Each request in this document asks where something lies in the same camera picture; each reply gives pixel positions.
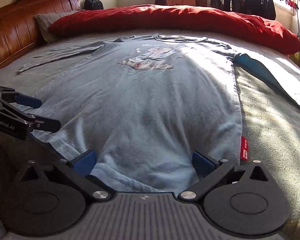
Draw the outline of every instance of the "red clothing tag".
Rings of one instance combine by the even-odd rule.
[[[245,161],[248,160],[248,141],[243,136],[241,136],[240,159]]]

